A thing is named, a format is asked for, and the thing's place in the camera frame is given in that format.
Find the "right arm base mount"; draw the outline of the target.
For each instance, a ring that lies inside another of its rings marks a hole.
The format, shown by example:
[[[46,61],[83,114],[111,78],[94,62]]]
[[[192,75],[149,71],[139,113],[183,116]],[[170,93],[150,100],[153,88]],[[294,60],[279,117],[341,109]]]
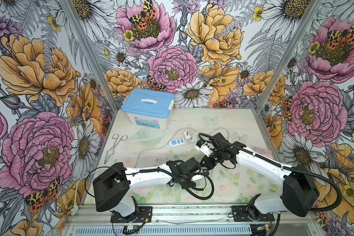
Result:
[[[274,216],[272,213],[261,214],[257,209],[252,206],[235,205],[231,206],[230,215],[235,222],[258,222],[268,221],[273,222]]]

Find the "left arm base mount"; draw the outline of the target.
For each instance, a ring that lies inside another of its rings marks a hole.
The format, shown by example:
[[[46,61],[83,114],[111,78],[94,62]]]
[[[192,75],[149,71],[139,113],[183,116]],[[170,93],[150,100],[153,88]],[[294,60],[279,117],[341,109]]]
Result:
[[[136,211],[129,216],[123,217],[118,212],[113,211],[111,223],[150,223],[152,220],[152,206],[139,206]]]

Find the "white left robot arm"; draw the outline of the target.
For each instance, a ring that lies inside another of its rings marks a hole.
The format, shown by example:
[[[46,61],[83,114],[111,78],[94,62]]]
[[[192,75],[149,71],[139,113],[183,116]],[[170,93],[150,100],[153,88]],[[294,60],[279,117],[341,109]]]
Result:
[[[127,193],[154,185],[178,184],[195,198],[206,200],[206,197],[195,193],[204,190],[196,185],[202,179],[208,182],[208,175],[195,158],[187,161],[169,160],[148,168],[126,168],[122,162],[118,162],[93,180],[96,211],[114,210],[121,217],[133,215],[137,211],[137,204],[135,198]]]

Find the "white charger adapter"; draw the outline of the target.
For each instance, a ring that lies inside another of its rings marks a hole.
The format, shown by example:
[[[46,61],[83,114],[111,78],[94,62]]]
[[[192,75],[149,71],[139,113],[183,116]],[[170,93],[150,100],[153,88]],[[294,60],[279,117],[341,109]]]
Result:
[[[192,138],[192,136],[191,136],[189,131],[184,132],[184,136],[185,136],[186,141],[192,141],[193,140],[193,138]]]

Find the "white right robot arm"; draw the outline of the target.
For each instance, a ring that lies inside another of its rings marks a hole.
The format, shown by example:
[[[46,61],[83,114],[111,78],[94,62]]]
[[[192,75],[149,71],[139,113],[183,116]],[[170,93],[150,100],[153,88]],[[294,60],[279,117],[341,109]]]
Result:
[[[217,164],[230,161],[234,166],[245,166],[278,184],[282,192],[272,196],[256,194],[247,204],[246,214],[252,221],[262,215],[286,212],[305,217],[311,211],[319,191],[304,166],[293,167],[262,156],[245,144],[230,143],[221,133],[214,136],[199,133],[197,150],[204,153],[201,165],[212,170]]]

